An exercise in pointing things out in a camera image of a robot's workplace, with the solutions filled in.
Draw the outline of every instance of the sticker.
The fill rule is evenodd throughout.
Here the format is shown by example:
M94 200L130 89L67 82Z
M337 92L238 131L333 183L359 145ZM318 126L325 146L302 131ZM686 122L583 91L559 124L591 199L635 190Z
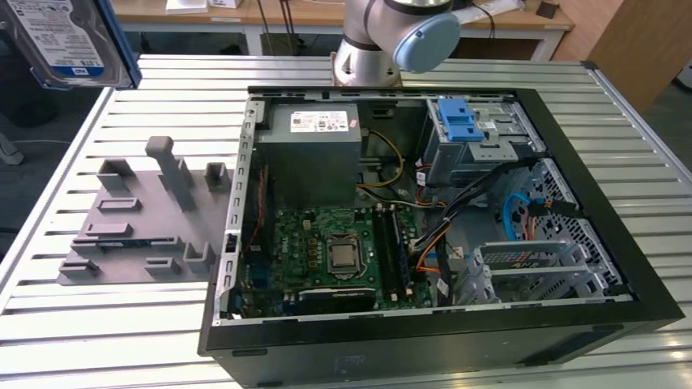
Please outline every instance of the sticker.
M417 184L419 184L421 186L426 186L426 173L423 172L415 172L415 182Z
M498 130L498 126L493 120L487 122L477 122L479 130Z
M105 62L89 33L71 19L73 3L69 0L9 0L9 4L54 69L65 75L102 75Z
M291 132L349 131L346 111L298 111L291 114Z
M447 297L450 295L450 285L443 281L442 278L438 278L438 290Z
M241 23L241 18L211 18L213 22Z

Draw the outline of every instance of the slotted metal surface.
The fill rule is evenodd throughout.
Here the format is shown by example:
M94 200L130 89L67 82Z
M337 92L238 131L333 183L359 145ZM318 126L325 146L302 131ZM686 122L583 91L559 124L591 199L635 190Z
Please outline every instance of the slotted metal surface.
M155 169L153 135L177 140L190 169L235 164L249 85L329 85L327 58L157 56L141 90L106 90L0 267L0 387L234 388L198 356L205 283L62 287L58 268L101 187L107 157ZM661 140L598 73L577 63L449 61L409 86L539 90L617 211L692 317L692 188ZM563 366L345 383L398 388L692 385L692 318Z

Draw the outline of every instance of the hard drive label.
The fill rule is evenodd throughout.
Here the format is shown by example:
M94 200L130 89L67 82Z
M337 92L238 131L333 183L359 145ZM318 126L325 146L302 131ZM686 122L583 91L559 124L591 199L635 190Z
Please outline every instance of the hard drive label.
M9 4L54 69L65 75L102 75L105 63L87 32L71 18L71 1L9 0Z

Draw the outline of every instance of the blue drive bay latch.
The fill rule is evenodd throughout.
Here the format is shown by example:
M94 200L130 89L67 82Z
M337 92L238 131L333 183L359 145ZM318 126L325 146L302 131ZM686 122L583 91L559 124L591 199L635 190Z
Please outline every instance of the blue drive bay latch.
M441 118L447 128L450 142L481 142L485 133L477 127L477 114L463 99L442 99L438 101Z

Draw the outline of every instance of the yellow wire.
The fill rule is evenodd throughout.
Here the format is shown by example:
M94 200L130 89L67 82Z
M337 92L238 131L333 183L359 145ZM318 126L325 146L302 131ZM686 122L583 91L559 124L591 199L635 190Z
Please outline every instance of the yellow wire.
M373 132L375 135L378 135L381 137L381 139L385 140L385 142L390 145L390 147L393 148L394 152L398 153L399 171L398 171L398 175L391 180L387 180L385 182L377 182L377 183L373 183L373 184L359 184L358 187L359 188L382 188L383 186L389 186L390 184L397 182L398 179L402 177L402 174L403 174L403 156L402 156L402 152L399 151L398 147L394 145L393 141L381 132L378 132L375 130L371 130L370 132Z
M433 250L433 247L435 246L435 244L438 243L438 241L441 240L441 238L445 236L445 234L450 231L450 228L453 227L453 225L449 225L447 228L445 229L445 231L435 237L435 239L433 239L433 242L431 244L429 245L429 247L426 248L426 251L423 251L423 255L421 256L419 258L419 263L417 264L418 268L423 271L435 271L431 267L423 267L423 263L426 262L426 257L429 255L429 253L431 252Z

